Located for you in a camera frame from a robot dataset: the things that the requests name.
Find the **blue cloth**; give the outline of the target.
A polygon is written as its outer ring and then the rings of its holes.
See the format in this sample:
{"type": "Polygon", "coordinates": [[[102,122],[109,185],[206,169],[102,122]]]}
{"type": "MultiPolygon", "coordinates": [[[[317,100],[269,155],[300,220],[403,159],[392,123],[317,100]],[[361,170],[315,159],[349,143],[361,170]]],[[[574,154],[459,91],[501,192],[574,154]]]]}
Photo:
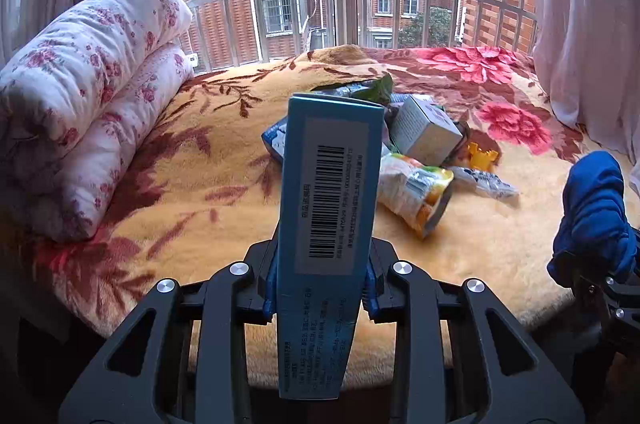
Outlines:
{"type": "Polygon", "coordinates": [[[624,191],[620,165],[608,152],[589,153],[570,168],[547,266],[556,284],[571,287],[579,270],[628,280],[637,265],[638,239],[626,216],[624,191]]]}

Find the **silver wrapper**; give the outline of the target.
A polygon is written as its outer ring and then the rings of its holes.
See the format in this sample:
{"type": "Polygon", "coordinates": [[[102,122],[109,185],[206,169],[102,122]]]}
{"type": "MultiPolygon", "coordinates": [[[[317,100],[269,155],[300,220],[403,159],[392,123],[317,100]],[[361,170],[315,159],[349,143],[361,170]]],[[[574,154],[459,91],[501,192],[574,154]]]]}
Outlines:
{"type": "Polygon", "coordinates": [[[495,173],[459,166],[451,166],[449,170],[454,175],[454,183],[458,188],[492,199],[512,199],[518,196],[518,189],[502,181],[495,173]]]}

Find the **yellow white snack bag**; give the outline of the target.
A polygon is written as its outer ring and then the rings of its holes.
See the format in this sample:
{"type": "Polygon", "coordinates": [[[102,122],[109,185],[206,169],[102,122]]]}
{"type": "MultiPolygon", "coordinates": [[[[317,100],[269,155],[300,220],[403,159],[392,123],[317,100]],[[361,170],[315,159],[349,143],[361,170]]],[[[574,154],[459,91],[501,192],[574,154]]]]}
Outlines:
{"type": "Polygon", "coordinates": [[[448,206],[453,182],[448,169],[388,153],[381,157],[376,200],[425,239],[448,206]]]}

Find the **orange plastic piece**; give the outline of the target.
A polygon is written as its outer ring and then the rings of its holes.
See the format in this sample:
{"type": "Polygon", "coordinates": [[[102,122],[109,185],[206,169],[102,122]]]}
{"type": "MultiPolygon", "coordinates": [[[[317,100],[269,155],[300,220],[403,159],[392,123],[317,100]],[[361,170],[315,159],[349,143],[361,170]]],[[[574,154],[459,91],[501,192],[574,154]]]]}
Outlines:
{"type": "Polygon", "coordinates": [[[492,167],[498,161],[500,154],[495,150],[483,150],[476,142],[469,142],[466,148],[469,154],[469,167],[485,171],[485,173],[491,173],[492,167]]]}

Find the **light blue barcode carton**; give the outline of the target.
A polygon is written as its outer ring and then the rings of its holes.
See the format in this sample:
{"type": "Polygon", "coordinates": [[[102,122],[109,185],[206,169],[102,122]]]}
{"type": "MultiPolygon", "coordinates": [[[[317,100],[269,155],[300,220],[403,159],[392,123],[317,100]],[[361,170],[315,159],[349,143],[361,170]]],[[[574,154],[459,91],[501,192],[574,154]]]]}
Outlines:
{"type": "Polygon", "coordinates": [[[382,153],[378,104],[288,100],[278,234],[279,394],[341,391],[369,261],[382,153]]]}

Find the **white grey small box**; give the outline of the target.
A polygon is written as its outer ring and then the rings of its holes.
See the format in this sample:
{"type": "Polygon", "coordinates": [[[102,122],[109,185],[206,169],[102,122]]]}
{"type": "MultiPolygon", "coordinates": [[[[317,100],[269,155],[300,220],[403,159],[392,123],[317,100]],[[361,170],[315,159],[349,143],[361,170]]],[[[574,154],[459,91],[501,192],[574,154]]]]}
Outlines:
{"type": "Polygon", "coordinates": [[[431,101],[408,95],[390,126],[390,141],[405,156],[440,166],[462,140],[451,118],[431,101]]]}

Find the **blue white medicine box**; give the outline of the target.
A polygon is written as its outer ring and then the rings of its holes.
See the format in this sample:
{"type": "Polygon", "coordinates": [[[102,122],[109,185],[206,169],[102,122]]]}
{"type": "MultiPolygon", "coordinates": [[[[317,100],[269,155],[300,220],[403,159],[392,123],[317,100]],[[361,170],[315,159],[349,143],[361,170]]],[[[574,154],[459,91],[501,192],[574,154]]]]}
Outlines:
{"type": "Polygon", "coordinates": [[[260,136],[267,152],[279,164],[282,164],[284,159],[287,123],[288,118],[283,117],[262,132],[260,136]]]}

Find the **green snack wrapper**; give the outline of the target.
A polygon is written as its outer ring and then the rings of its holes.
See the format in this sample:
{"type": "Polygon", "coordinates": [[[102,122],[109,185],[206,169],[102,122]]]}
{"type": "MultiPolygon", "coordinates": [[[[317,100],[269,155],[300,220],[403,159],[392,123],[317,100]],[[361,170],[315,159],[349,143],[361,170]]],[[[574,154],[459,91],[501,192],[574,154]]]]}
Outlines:
{"type": "Polygon", "coordinates": [[[383,106],[390,104],[394,82],[389,72],[384,72],[380,78],[354,81],[341,86],[324,86],[312,90],[312,93],[337,96],[337,98],[356,98],[383,106]]]}

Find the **floral fleece bed blanket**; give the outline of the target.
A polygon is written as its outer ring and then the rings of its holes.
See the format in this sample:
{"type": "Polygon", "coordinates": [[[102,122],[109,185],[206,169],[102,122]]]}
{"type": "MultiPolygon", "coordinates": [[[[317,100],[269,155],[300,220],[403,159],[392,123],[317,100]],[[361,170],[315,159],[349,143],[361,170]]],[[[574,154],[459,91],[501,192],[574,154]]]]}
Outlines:
{"type": "Polygon", "coordinates": [[[570,166],[597,145],[556,119],[530,58],[486,46],[338,46],[192,79],[134,156],[96,236],[37,243],[35,279],[101,335],[155,281],[207,279],[273,233],[281,170],[262,132],[288,98],[384,75],[397,92],[427,94],[467,124],[474,143],[497,153],[496,173],[518,199],[457,192],[425,239],[380,208],[375,235],[435,279],[484,280],[528,328],[548,320],[572,299],[547,272],[562,191],[570,166]]]}

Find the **folded white floral quilt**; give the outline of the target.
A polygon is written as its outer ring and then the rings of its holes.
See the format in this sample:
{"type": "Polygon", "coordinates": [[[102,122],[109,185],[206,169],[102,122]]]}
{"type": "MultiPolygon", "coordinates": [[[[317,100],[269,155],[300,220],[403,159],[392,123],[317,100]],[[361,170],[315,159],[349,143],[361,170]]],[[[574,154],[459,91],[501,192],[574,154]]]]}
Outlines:
{"type": "Polygon", "coordinates": [[[193,75],[183,0],[84,0],[1,71],[1,205],[55,241],[96,234],[160,113],[193,75]]]}

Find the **sheer pink right curtain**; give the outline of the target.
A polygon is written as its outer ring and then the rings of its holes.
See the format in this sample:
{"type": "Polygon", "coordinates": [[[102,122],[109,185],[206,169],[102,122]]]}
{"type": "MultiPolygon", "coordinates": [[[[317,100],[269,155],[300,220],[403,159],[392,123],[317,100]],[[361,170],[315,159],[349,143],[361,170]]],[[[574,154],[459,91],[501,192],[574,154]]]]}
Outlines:
{"type": "Polygon", "coordinates": [[[639,0],[535,0],[533,57],[554,115],[639,162],[639,0]]]}

